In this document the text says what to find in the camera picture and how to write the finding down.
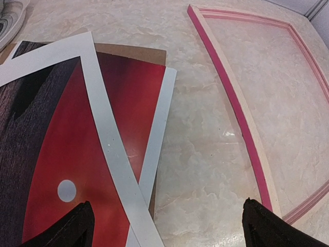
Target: red curved shape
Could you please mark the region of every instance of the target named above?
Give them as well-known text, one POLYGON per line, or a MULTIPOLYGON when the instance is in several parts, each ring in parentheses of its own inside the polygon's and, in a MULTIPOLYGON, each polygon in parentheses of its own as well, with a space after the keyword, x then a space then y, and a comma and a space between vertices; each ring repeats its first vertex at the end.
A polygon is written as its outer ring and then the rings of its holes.
MULTIPOLYGON (((98 59, 123 144, 139 180, 165 66, 107 54, 98 54, 98 59)), ((42 144, 26 208, 23 242, 86 200, 95 214, 93 246, 111 243, 124 247, 130 224, 103 155, 78 64, 42 144), (73 181, 77 188, 76 197, 68 203, 57 194, 63 180, 73 181)))

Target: marble surface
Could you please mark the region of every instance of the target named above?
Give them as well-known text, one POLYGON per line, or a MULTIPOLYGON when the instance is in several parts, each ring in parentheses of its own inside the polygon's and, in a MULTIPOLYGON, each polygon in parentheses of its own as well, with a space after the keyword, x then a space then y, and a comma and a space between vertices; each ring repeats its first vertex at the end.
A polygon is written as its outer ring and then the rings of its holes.
POLYGON ((95 42, 165 49, 178 70, 158 167, 155 223, 166 246, 244 246, 242 206, 260 200, 232 107, 192 22, 189 3, 292 20, 327 66, 328 52, 296 13, 260 0, 32 0, 16 41, 92 31, 95 42))
POLYGON ((250 108, 286 215, 329 178, 328 101, 287 29, 207 22, 250 108))

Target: clear plastic sheet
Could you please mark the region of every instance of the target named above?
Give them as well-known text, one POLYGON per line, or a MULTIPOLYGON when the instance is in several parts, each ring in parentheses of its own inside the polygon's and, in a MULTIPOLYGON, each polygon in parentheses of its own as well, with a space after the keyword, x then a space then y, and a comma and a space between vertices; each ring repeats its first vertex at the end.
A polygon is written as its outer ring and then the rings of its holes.
POLYGON ((329 104, 286 29, 206 20, 251 110, 284 216, 329 178, 329 104))

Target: marble countertop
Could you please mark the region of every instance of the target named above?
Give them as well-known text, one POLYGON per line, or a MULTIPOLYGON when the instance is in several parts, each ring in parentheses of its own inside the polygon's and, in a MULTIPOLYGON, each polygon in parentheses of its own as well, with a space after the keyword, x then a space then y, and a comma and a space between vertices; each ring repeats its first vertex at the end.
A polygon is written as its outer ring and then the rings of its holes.
POLYGON ((260 196, 234 112, 187 15, 188 4, 273 7, 260 0, 32 0, 14 42, 92 31, 98 43, 165 49, 167 66, 178 74, 158 167, 156 226, 166 246, 244 246, 243 203, 260 196))

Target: white object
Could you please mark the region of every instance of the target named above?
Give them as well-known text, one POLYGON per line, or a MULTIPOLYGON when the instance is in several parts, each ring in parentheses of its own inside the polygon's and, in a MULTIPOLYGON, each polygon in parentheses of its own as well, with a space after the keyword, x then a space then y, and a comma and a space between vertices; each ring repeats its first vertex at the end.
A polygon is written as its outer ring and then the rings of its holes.
MULTIPOLYGON (((147 206, 150 205, 153 184, 158 167, 158 161, 160 158, 163 136, 165 134, 171 98, 174 91, 176 74, 177 71, 175 69, 166 67, 154 113, 142 171, 140 174, 139 188, 147 206)), ((128 231, 128 237, 125 246, 139 247, 137 238, 135 237, 131 226, 128 231)))
POLYGON ((5 0, 0 0, 0 18, 1 18, 2 10, 4 9, 4 4, 5 4, 5 0))
POLYGON ((23 25, 30 0, 5 1, 0 18, 0 51, 16 36, 23 25))

